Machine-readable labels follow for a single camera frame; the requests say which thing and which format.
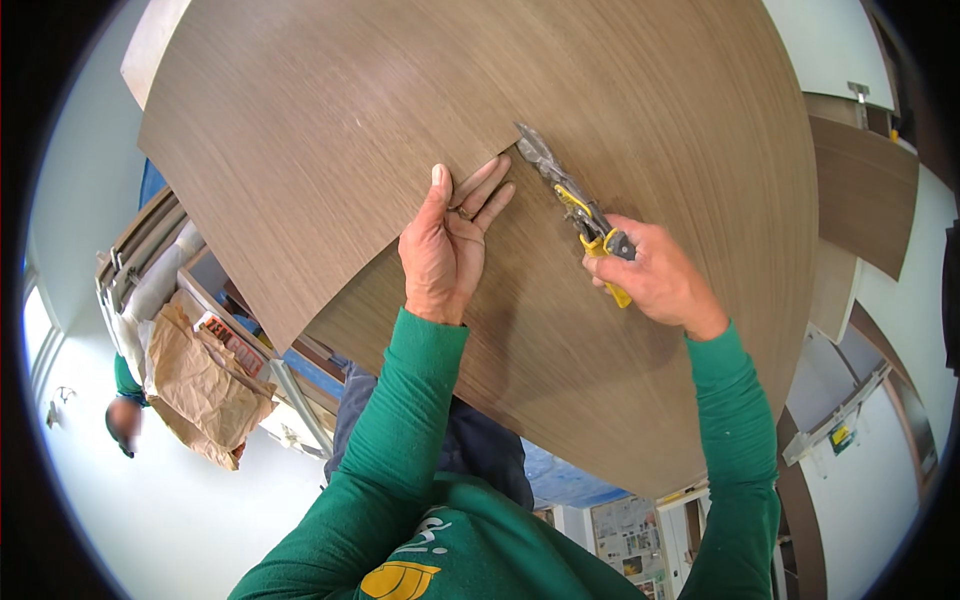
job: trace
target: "right hand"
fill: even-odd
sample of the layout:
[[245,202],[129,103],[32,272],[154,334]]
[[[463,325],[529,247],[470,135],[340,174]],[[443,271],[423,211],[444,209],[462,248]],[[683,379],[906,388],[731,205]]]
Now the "right hand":
[[691,340],[705,342],[727,330],[730,318],[720,300],[666,229],[616,214],[607,215],[607,220],[636,246],[636,259],[585,255],[584,267],[593,275],[593,285],[620,286],[646,316],[682,325]]

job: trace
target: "sleeve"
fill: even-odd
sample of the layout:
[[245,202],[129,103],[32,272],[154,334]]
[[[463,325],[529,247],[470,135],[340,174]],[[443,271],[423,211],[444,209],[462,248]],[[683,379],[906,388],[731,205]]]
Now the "sleeve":
[[411,538],[428,505],[467,336],[466,327],[400,310],[340,469],[231,598],[346,594]]
[[767,396],[731,323],[687,340],[707,458],[710,513],[681,598],[767,598],[780,524],[777,430]]

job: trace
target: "green long-sleeve shirt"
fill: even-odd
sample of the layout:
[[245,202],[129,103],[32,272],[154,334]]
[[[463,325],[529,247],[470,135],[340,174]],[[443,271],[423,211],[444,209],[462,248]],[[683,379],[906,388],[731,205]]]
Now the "green long-sleeve shirt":
[[[642,597],[486,482],[434,471],[467,336],[400,310],[340,470],[231,598]],[[683,597],[766,597],[780,517],[770,408],[732,325],[687,346],[712,505]]]

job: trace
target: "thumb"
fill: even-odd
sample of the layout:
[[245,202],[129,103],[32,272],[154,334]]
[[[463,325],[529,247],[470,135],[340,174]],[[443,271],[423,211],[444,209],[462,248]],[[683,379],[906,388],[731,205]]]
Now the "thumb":
[[453,184],[450,179],[450,171],[445,165],[438,164],[433,167],[433,185],[430,191],[426,193],[426,200],[417,213],[416,221],[420,225],[434,225],[444,219],[446,209],[450,205],[450,194],[453,192]]
[[633,275],[630,262],[619,256],[584,255],[584,267],[594,277],[620,287]]

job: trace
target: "wood veneer sheet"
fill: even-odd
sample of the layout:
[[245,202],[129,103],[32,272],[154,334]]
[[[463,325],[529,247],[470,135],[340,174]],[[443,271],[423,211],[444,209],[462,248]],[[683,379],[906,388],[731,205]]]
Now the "wood veneer sheet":
[[847,330],[859,280],[859,258],[827,240],[818,240],[810,322],[834,344],[843,340]]
[[[403,294],[384,249],[430,166],[462,179],[516,140],[514,120],[606,209],[670,229],[778,415],[810,308],[816,175],[756,0],[196,0],[140,146],[278,346],[325,307],[339,333],[313,337],[377,369]],[[682,333],[593,289],[563,209],[511,153],[516,199],[489,232],[458,394],[633,492],[696,480]]]
[[876,133],[809,118],[817,153],[820,236],[900,279],[920,161]]

